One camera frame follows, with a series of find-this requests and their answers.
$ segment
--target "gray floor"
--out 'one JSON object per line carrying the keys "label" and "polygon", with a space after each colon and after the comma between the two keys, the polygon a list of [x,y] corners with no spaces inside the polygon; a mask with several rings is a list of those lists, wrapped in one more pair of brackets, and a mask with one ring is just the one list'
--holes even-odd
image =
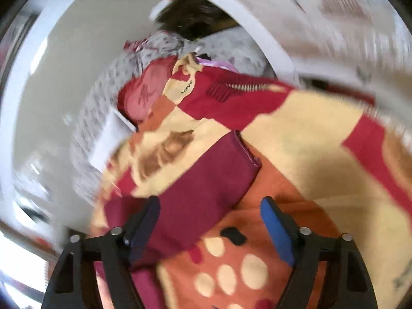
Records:
{"label": "gray floor", "polygon": [[16,127],[14,164],[36,152],[43,156],[42,183],[52,192],[52,212],[64,226],[87,231],[92,207],[71,188],[69,141],[82,102],[98,74],[126,40],[155,29],[151,8],[160,0],[76,0],[48,38],[36,72],[24,90]]}

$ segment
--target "cream oval spot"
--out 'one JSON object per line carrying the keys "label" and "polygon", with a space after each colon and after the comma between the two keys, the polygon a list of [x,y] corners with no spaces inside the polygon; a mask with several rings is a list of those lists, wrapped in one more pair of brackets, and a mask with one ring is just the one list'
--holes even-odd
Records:
{"label": "cream oval spot", "polygon": [[207,251],[214,257],[222,257],[225,252],[225,244],[220,237],[209,237],[203,239]]}
{"label": "cream oval spot", "polygon": [[243,309],[243,308],[236,303],[232,303],[227,306],[227,309]]}
{"label": "cream oval spot", "polygon": [[237,279],[234,269],[229,265],[220,265],[217,273],[218,284],[222,290],[233,295],[236,290]]}
{"label": "cream oval spot", "polygon": [[215,281],[206,273],[199,273],[194,279],[194,287],[205,297],[210,297],[215,290]]}
{"label": "cream oval spot", "polygon": [[166,271],[166,268],[158,264],[156,267],[157,278],[159,279],[161,288],[163,290],[164,301],[166,306],[169,309],[178,308],[178,298],[176,296],[175,289],[173,287],[172,279],[169,276],[169,273]]}
{"label": "cream oval spot", "polygon": [[240,273],[244,284],[249,288],[261,289],[267,283],[267,266],[263,260],[253,254],[244,257]]}

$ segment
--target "blue gripper pad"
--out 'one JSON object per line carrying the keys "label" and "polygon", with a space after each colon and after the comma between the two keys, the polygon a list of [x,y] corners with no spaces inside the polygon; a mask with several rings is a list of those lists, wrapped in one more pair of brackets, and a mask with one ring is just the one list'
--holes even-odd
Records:
{"label": "blue gripper pad", "polygon": [[293,244],[281,221],[272,210],[267,199],[262,199],[260,203],[260,216],[266,225],[270,238],[275,245],[279,257],[288,263],[290,267],[295,266],[293,255]]}

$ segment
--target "blanket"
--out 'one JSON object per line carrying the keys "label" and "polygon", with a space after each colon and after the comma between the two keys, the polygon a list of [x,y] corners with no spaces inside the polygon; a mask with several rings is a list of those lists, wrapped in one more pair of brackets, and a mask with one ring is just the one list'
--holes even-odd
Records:
{"label": "blanket", "polygon": [[[162,194],[230,131],[240,131],[262,164],[245,196],[193,247],[160,259],[157,276],[169,309],[276,305],[291,269],[260,218],[265,196],[299,226],[322,236],[350,233],[380,309],[394,309],[405,295],[412,282],[412,159],[361,109],[278,80],[201,66],[186,55],[139,129],[108,162],[94,235],[108,228],[108,201]],[[172,132],[186,131],[193,138],[184,155],[144,167],[142,159]],[[320,264],[308,308],[316,307],[324,273]]]}

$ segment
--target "screw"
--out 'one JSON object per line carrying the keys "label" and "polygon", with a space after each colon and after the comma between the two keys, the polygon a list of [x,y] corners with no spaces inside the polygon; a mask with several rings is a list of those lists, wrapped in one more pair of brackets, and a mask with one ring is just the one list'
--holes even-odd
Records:
{"label": "screw", "polygon": [[345,241],[351,241],[352,236],[350,234],[343,234],[342,239],[345,240]]}
{"label": "screw", "polygon": [[312,230],[310,230],[308,227],[302,227],[302,228],[299,229],[299,232],[302,235],[308,236],[312,233]]}
{"label": "screw", "polygon": [[123,232],[123,229],[121,227],[115,227],[110,231],[110,233],[114,236],[120,235]]}
{"label": "screw", "polygon": [[80,236],[79,235],[73,235],[70,237],[70,242],[71,243],[77,243],[80,240]]}

